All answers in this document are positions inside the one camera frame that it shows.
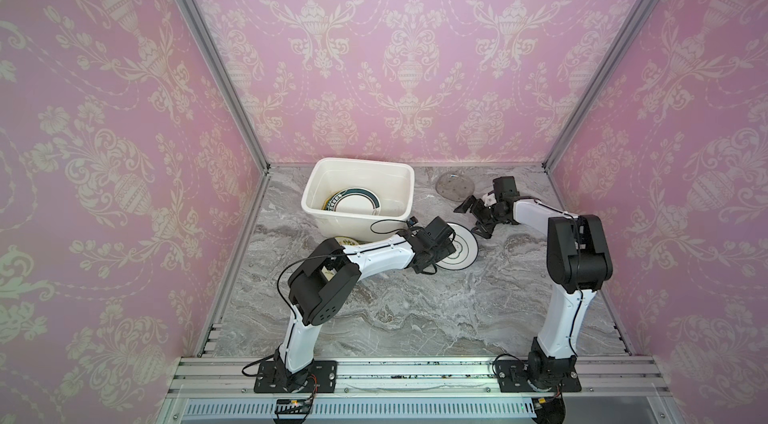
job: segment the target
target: marble surface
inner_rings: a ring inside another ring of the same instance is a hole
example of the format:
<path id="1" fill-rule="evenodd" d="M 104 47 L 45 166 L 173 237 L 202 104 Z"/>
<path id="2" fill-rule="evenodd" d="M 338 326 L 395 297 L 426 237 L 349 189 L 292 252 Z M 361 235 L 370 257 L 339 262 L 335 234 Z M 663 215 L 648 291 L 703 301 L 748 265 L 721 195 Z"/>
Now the marble surface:
<path id="1" fill-rule="evenodd" d="M 435 192 L 448 170 L 475 181 L 475 195 L 492 180 L 513 175 L 524 194 L 557 205 L 539 166 L 516 168 L 416 168 L 412 214 L 422 224 L 435 216 L 472 227 L 469 214 Z M 311 168 L 273 168 L 245 261 L 226 307 L 216 356 L 265 356 L 286 332 L 289 311 L 275 279 L 286 265 L 308 256 L 324 239 L 301 209 Z M 360 281 L 341 311 L 324 324 L 316 356 L 527 355 L 544 322 L 552 282 L 545 265 L 546 242 L 526 226 L 498 226 L 490 240 L 478 239 L 479 256 L 464 270 L 437 275 L 396 270 Z M 287 295 L 287 278 L 281 289 Z M 623 354 L 624 345 L 598 295 L 579 335 L 579 354 Z"/>

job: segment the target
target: plate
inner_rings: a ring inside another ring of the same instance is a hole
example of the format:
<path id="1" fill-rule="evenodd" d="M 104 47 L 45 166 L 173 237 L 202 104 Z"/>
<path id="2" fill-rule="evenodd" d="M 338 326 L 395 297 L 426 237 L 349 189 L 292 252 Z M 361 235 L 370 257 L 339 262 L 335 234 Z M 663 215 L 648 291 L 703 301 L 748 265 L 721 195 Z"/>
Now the plate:
<path id="1" fill-rule="evenodd" d="M 445 199 L 464 202 L 475 193 L 475 183 L 465 175 L 446 172 L 437 179 L 435 190 Z"/>
<path id="2" fill-rule="evenodd" d="M 360 243 L 351 237 L 336 236 L 336 242 L 342 246 L 360 246 Z"/>
<path id="3" fill-rule="evenodd" d="M 348 188 L 331 196 L 322 207 L 324 210 L 378 216 L 381 212 L 379 198 L 370 190 Z"/>
<path id="4" fill-rule="evenodd" d="M 447 270 L 465 269 L 478 258 L 478 240 L 461 224 L 449 222 L 448 225 L 456 231 L 456 237 L 453 239 L 456 252 L 438 262 L 437 265 Z"/>

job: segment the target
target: pink wallpaper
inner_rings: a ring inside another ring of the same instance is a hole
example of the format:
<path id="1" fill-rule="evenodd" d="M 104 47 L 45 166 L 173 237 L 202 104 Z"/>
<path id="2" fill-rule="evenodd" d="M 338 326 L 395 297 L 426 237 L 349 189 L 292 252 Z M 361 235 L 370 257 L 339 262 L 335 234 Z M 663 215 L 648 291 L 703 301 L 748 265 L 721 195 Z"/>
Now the pink wallpaper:
<path id="1" fill-rule="evenodd" d="M 0 0 L 0 422 L 154 422 L 257 177 L 173 0 Z"/>
<path id="2" fill-rule="evenodd" d="M 541 162 L 635 0 L 197 0 L 270 162 Z"/>
<path id="3" fill-rule="evenodd" d="M 768 0 L 661 0 L 554 175 L 689 424 L 764 422 Z"/>

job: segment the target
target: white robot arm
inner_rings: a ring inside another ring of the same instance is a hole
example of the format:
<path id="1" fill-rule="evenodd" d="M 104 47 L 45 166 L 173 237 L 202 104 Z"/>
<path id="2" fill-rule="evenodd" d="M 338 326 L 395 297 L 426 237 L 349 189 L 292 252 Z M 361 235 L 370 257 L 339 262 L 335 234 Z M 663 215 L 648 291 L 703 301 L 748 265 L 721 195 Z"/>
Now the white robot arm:
<path id="1" fill-rule="evenodd" d="M 326 239 L 291 275 L 291 318 L 274 355 L 274 387 L 288 392 L 304 387 L 322 324 L 339 312 L 359 280 L 394 269 L 412 268 L 420 274 L 456 252 L 455 231 L 443 219 L 426 227 L 416 222 L 411 218 L 408 229 L 369 244 L 348 246 Z"/>
<path id="2" fill-rule="evenodd" d="M 360 269 L 358 281 L 386 270 L 405 269 L 415 255 L 406 238 L 400 235 L 369 244 L 342 247 L 344 255 Z M 323 274 L 329 282 L 335 276 L 335 272 L 331 270 L 325 270 Z M 336 314 L 340 307 L 341 305 L 332 306 L 329 312 Z M 278 351 L 286 370 L 294 374 L 312 363 L 315 342 L 322 324 L 315 326 L 312 323 L 303 323 L 302 313 L 296 304 L 291 304 L 291 311 L 286 336 Z"/>
<path id="3" fill-rule="evenodd" d="M 528 353 L 528 378 L 539 389 L 575 376 L 576 339 L 584 314 L 613 273 L 600 218 L 551 208 L 521 196 L 513 177 L 496 178 L 493 192 L 467 198 L 455 212 L 471 212 L 472 232 L 489 239 L 497 224 L 526 224 L 547 237 L 547 271 L 552 298 L 542 330 Z"/>

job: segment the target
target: white plastic tub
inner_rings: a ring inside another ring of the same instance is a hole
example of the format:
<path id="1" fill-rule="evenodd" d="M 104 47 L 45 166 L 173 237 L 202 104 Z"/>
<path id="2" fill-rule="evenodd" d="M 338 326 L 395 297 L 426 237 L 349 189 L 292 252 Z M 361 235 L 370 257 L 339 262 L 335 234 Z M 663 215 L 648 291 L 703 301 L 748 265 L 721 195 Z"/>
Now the white plastic tub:
<path id="1" fill-rule="evenodd" d="M 406 220 L 413 205 L 413 168 L 408 164 L 376 160 L 325 158 L 315 164 L 306 183 L 301 207 L 317 223 L 325 237 L 346 236 L 371 242 L 391 234 L 371 232 L 371 224 L 381 219 Z M 379 197 L 378 216 L 323 210 L 326 200 L 347 188 L 365 188 Z M 397 222 L 380 223 L 377 232 L 401 229 Z"/>

